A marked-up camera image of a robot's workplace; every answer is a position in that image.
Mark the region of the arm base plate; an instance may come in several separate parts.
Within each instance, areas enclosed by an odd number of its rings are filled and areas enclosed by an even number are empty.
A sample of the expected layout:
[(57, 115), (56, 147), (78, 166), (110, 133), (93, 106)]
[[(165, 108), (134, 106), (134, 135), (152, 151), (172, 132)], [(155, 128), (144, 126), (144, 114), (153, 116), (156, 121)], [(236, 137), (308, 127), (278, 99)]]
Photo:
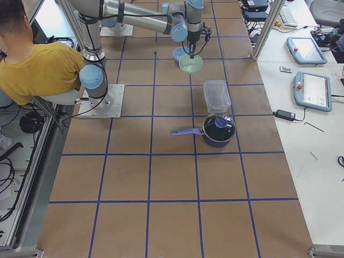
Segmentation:
[(120, 28), (120, 30), (112, 31), (109, 28), (103, 26), (101, 28), (100, 35), (101, 37), (131, 37), (133, 34), (133, 26), (124, 24), (124, 27)]
[(78, 111), (77, 118), (81, 119), (107, 119), (120, 118), (123, 105), (125, 85), (109, 84), (108, 91), (104, 98), (89, 98), (88, 93), (84, 90), (83, 98)]

